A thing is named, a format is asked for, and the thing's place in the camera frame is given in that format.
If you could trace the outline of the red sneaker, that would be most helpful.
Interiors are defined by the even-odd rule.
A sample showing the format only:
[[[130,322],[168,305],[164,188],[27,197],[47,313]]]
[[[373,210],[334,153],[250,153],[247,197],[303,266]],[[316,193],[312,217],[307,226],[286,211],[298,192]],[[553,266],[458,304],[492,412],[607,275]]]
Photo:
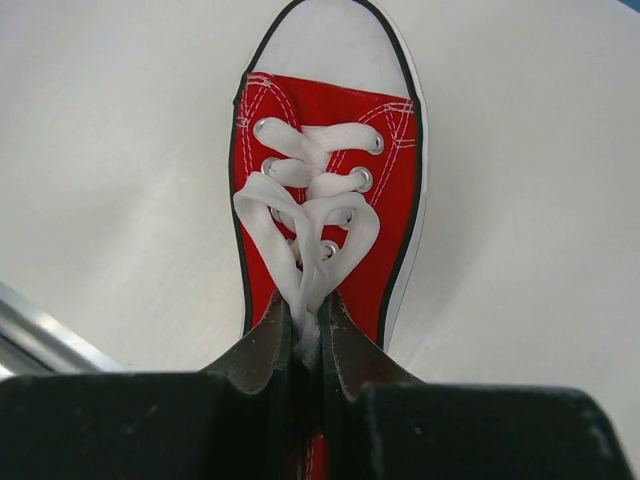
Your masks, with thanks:
[[[294,1],[279,13],[234,100],[229,183],[246,329],[280,293],[310,364],[320,305],[335,292],[387,346],[424,220],[427,139],[416,67],[378,6]]]

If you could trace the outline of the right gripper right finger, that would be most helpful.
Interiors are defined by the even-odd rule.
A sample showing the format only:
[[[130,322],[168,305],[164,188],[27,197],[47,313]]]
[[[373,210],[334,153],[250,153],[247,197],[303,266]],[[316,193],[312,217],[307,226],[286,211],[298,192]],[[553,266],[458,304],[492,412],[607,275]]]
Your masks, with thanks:
[[[331,479],[629,479],[612,424],[570,388],[431,384],[352,322],[320,312]]]

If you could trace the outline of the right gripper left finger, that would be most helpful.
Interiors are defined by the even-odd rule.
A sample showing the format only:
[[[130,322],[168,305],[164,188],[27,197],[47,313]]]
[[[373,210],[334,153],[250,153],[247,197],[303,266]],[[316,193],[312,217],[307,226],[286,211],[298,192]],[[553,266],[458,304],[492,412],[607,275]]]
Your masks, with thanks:
[[[19,375],[1,384],[5,479],[291,479],[289,308],[195,372]]]

